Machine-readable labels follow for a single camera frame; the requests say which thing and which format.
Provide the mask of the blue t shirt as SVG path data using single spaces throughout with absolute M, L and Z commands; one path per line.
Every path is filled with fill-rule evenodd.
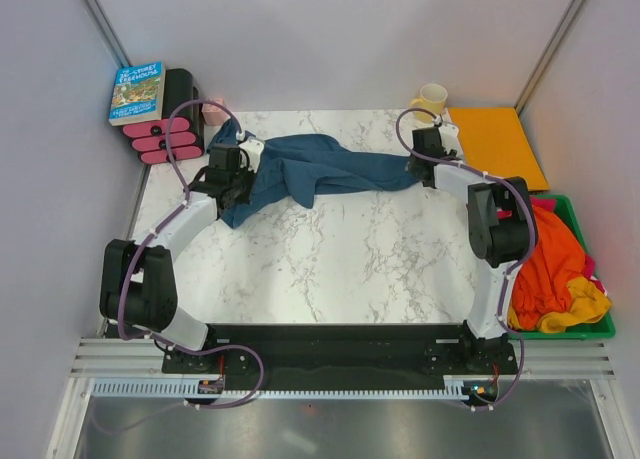
M 319 133 L 273 137 L 265 141 L 248 201 L 225 201 L 218 216 L 232 229 L 270 204 L 292 198 L 311 209 L 318 195 L 366 191 L 397 192 L 418 180 L 404 156 L 354 152 Z

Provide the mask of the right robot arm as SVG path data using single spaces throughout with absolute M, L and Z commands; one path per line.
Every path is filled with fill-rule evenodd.
M 478 260 L 478 283 L 466 319 L 473 337 L 458 347 L 467 371 L 483 371 L 494 360 L 489 340 L 506 334 L 506 316 L 515 279 L 538 241 L 524 178 L 480 172 L 444 147 L 441 128 L 412 132 L 408 171 L 425 187 L 444 191 L 466 205 L 468 237 Z

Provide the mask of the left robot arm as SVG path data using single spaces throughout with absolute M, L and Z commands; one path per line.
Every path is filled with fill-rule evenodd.
M 216 367 L 220 350 L 207 340 L 209 326 L 179 305 L 174 262 L 225 210 L 249 202 L 264 148 L 255 138 L 213 146 L 174 210 L 139 238 L 106 246 L 99 309 L 121 339 L 134 339 L 135 329 L 184 349 L 198 372 Z

